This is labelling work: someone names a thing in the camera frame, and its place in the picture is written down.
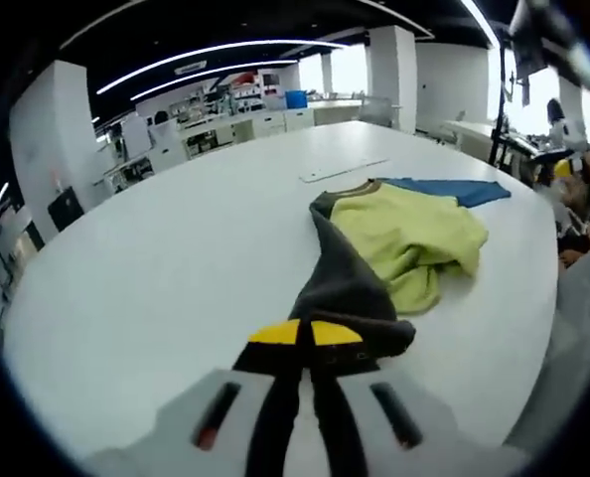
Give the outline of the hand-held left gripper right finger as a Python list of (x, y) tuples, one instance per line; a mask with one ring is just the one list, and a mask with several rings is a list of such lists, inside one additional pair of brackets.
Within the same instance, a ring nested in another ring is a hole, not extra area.
[(329, 465), (338, 476), (514, 476), (525, 455), (483, 446), (451, 408), (410, 378), (379, 368), (362, 336), (308, 325), (309, 370)]

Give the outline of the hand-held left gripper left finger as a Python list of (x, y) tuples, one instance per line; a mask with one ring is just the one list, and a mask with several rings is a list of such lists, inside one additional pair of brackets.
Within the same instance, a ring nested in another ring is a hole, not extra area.
[(242, 476), (264, 402), (295, 363), (300, 322), (252, 334), (230, 369), (216, 369), (159, 408), (152, 429), (88, 457), (90, 476)]

